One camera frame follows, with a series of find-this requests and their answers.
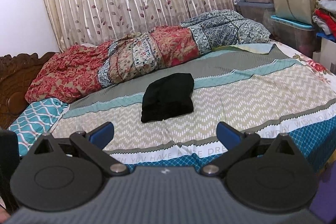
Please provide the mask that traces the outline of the clear bin with teal lid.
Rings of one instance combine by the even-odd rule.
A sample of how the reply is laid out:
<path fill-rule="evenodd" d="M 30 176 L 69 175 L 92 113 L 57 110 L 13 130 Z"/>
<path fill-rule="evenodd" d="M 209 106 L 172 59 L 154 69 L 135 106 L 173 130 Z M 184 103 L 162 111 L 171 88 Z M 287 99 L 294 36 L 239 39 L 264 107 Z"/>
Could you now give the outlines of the clear bin with teal lid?
<path fill-rule="evenodd" d="M 279 42 L 294 48 L 307 57 L 313 57 L 313 53 L 321 48 L 321 39 L 316 37 L 314 26 L 282 19 L 276 15 L 270 16 L 273 24 L 274 36 Z"/>

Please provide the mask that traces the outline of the patterned bedsheet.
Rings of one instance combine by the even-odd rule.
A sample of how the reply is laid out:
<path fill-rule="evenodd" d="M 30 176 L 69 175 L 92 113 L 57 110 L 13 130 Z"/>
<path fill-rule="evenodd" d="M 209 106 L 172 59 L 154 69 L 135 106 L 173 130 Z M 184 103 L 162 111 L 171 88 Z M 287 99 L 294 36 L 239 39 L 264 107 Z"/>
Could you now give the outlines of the patterned bedsheet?
<path fill-rule="evenodd" d="M 142 123 L 146 88 L 178 72 L 193 75 L 193 112 Z M 123 164 L 199 168 L 226 151 L 217 139 L 221 121 L 262 138 L 288 134 L 320 170 L 335 151 L 335 76 L 282 43 L 252 44 L 92 93 L 72 103 L 51 132 L 67 138 L 110 122 L 114 137 L 105 151 Z"/>

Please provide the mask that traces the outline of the white box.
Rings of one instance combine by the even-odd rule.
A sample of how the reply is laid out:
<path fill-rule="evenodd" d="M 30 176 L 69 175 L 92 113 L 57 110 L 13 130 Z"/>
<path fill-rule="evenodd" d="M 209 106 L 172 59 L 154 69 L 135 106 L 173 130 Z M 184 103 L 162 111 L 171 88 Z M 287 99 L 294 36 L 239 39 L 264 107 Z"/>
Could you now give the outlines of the white box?
<path fill-rule="evenodd" d="M 313 60 L 335 74 L 336 43 L 326 38 L 322 38 L 320 50 L 313 52 Z"/>

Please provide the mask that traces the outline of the red and blue floral quilt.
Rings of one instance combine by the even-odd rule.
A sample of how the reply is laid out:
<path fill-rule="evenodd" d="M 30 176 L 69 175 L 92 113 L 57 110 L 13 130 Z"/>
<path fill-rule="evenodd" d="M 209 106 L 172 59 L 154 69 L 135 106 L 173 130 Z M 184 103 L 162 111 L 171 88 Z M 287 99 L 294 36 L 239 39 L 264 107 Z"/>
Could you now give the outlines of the red and blue floral quilt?
<path fill-rule="evenodd" d="M 221 46 L 267 43 L 270 32 L 234 10 L 214 10 L 177 26 L 157 26 L 95 47 L 75 45 L 54 54 L 29 86 L 28 103 L 71 103 L 98 90 L 174 67 Z"/>

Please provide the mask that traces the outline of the black pants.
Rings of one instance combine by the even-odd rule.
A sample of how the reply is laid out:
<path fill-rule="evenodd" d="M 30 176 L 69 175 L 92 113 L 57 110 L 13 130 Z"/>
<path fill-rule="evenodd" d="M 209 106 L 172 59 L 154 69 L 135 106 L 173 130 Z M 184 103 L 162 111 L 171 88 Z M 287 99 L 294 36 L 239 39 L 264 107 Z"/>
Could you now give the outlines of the black pants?
<path fill-rule="evenodd" d="M 192 113 L 193 91 L 194 79 L 189 73 L 173 73 L 154 81 L 142 98 L 141 122 L 163 121 Z"/>

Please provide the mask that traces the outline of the pile of colourful clothes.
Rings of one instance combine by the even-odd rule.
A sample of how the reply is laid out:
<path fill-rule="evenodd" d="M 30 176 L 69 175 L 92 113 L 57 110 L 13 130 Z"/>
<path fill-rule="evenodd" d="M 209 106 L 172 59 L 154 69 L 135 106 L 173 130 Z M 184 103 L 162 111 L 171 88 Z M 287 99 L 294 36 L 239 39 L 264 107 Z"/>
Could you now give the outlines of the pile of colourful clothes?
<path fill-rule="evenodd" d="M 335 42 L 335 1 L 317 1 L 312 20 L 329 37 L 329 40 Z"/>

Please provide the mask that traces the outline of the teal white patterned pillow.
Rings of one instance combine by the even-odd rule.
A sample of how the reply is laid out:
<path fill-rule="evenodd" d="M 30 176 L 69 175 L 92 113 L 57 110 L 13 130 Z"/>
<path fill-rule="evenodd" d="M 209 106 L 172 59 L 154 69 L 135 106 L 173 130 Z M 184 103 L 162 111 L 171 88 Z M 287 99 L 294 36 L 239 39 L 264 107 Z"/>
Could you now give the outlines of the teal white patterned pillow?
<path fill-rule="evenodd" d="M 49 132 L 68 107 L 67 103 L 57 98 L 29 104 L 8 128 L 17 134 L 19 155 L 25 156 L 38 137 Z"/>

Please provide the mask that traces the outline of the carved wooden headboard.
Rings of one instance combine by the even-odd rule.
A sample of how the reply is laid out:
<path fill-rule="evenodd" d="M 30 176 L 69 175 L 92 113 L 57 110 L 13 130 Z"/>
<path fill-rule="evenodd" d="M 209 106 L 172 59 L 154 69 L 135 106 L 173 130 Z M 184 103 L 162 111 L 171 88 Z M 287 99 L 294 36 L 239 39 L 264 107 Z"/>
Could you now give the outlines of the carved wooden headboard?
<path fill-rule="evenodd" d="M 42 57 L 20 53 L 1 57 L 1 128 L 7 129 L 26 109 L 29 103 L 26 92 L 41 71 L 43 65 L 54 55 L 47 52 Z"/>

